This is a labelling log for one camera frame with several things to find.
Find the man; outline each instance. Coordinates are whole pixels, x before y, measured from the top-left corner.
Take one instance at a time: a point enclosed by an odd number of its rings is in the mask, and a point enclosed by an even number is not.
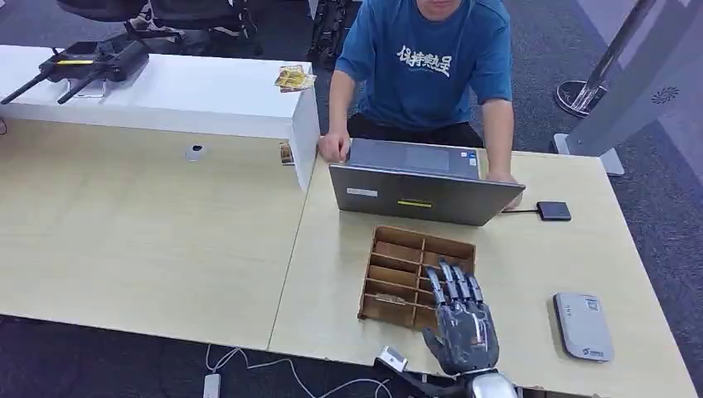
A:
[[[347,121],[361,81],[360,112]],[[468,124],[469,88],[481,105],[487,179],[515,182],[510,23],[500,0],[364,0],[332,74],[320,153],[342,161],[350,136],[482,148]]]

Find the blue t-shirt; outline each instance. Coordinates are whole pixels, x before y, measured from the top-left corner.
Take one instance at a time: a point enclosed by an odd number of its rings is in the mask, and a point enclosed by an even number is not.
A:
[[[469,87],[479,104],[512,98],[509,17],[500,0],[462,0],[441,22],[425,19],[416,0],[364,0],[336,69],[366,81],[359,110],[381,124],[465,122]]]

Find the man's arm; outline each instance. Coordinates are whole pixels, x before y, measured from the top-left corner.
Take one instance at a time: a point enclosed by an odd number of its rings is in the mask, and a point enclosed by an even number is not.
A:
[[[505,25],[488,39],[469,81],[481,105],[488,154],[486,179],[499,182],[516,182],[510,164],[515,128],[511,68],[510,25],[505,21]],[[517,206],[520,200],[521,196],[510,206]]]
[[[356,82],[341,70],[332,73],[329,94],[329,131],[319,142],[320,154],[329,162],[341,162],[349,152],[347,111]]]
[[[490,99],[483,104],[481,112],[488,152],[488,172],[492,175],[510,175],[512,135],[515,128],[512,102]]]
[[[329,130],[320,138],[320,154],[329,162],[340,162],[349,151],[347,111],[357,81],[366,80],[376,63],[376,0],[365,0],[344,41],[335,65],[329,94]]]

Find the round base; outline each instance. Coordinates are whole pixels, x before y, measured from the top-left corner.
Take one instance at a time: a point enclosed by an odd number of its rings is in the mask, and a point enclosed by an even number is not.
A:
[[[579,96],[581,89],[583,89],[585,85],[586,82],[581,80],[565,81],[556,88],[556,91],[554,92],[554,101],[566,112],[576,116],[577,118],[585,118],[591,113],[591,111],[593,111],[595,105],[598,104],[604,95],[608,93],[608,90],[605,87],[600,86],[598,88],[598,93],[596,93],[595,97],[593,97],[588,106],[586,106],[583,110],[577,110],[571,105],[576,100],[576,97]]]

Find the black pants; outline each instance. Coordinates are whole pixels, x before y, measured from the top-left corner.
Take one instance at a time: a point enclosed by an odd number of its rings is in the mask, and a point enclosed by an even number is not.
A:
[[[367,119],[363,114],[354,114],[347,121],[347,131],[352,138],[483,148],[483,140],[468,122],[451,124],[430,131],[416,131],[382,126]]]

